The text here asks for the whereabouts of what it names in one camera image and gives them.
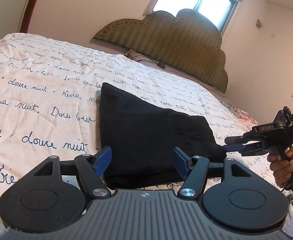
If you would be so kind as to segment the person's right hand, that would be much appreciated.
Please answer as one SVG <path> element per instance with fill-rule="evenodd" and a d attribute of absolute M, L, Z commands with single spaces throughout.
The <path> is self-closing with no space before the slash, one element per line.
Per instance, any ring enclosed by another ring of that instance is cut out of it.
<path fill-rule="evenodd" d="M 293 159 L 293 147 L 285 154 L 287 158 Z M 290 179 L 293 173 L 293 167 L 287 160 L 278 160 L 274 154 L 269 153 L 267 161 L 270 163 L 270 170 L 273 172 L 275 183 L 280 188 L 285 187 L 287 181 Z"/>

